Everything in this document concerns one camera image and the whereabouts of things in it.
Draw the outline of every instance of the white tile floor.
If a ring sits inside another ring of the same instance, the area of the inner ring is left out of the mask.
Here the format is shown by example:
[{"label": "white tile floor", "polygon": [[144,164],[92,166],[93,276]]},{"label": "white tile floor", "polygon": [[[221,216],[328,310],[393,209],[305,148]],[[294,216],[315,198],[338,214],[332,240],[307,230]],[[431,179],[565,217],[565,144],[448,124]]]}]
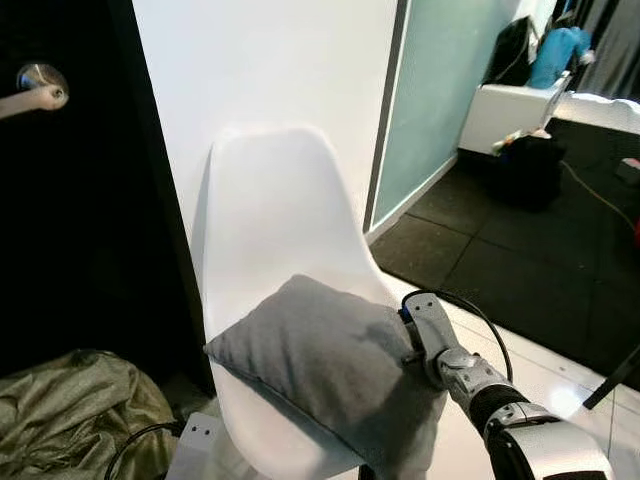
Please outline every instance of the white tile floor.
[{"label": "white tile floor", "polygon": [[[398,301],[416,288],[394,277],[385,280]],[[498,344],[479,318],[445,304],[460,342],[470,351],[480,353],[497,368],[504,365]],[[640,479],[640,393],[618,387],[594,410],[588,411],[582,402],[604,380],[603,377],[540,345],[499,328],[509,349],[514,370],[514,383],[529,400],[547,407],[587,430],[609,454],[618,480]],[[210,402],[200,411],[219,416],[217,402]],[[489,457],[482,440],[460,408],[447,402],[438,425],[438,437],[428,480],[489,480],[493,479]],[[227,471],[224,479],[263,480],[235,450],[229,439],[222,460]],[[355,480],[357,471],[347,472],[333,480]]]}]

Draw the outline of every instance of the blue cloth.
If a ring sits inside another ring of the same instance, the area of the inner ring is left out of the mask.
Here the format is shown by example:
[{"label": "blue cloth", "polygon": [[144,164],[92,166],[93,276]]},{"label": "blue cloth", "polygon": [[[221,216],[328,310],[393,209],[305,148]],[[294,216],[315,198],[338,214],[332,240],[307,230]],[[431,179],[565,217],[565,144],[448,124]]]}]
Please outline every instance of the blue cloth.
[{"label": "blue cloth", "polygon": [[578,27],[552,30],[533,62],[529,86],[549,88],[560,78],[571,55],[581,57],[590,46],[591,35]]}]

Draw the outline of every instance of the black door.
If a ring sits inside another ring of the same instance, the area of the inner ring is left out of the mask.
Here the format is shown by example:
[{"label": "black door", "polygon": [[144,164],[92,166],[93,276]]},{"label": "black door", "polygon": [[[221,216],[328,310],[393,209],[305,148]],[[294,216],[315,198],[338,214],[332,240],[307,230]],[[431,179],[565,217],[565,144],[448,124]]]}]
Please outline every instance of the black door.
[{"label": "black door", "polygon": [[69,102],[0,120],[0,376],[75,348],[212,391],[201,308],[128,0],[0,3],[0,97],[31,62]]}]

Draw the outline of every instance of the chair backrest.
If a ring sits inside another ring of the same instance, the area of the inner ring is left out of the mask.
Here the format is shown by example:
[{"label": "chair backrest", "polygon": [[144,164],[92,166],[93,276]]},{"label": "chair backrest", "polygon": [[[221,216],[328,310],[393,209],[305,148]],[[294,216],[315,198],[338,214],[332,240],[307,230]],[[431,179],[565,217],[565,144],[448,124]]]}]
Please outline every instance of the chair backrest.
[{"label": "chair backrest", "polygon": [[211,154],[202,297],[207,340],[296,273],[393,305],[322,135],[249,133]]}]

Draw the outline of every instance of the robotic arm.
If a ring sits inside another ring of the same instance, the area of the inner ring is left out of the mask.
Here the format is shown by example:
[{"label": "robotic arm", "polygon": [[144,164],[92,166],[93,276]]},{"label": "robotic arm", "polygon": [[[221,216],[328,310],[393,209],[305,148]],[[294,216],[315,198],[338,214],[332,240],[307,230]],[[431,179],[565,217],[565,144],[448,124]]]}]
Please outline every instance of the robotic arm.
[{"label": "robotic arm", "polygon": [[484,440],[496,480],[612,480],[596,441],[529,402],[478,354],[459,343],[433,293],[415,292],[400,315],[428,380],[462,408]]}]

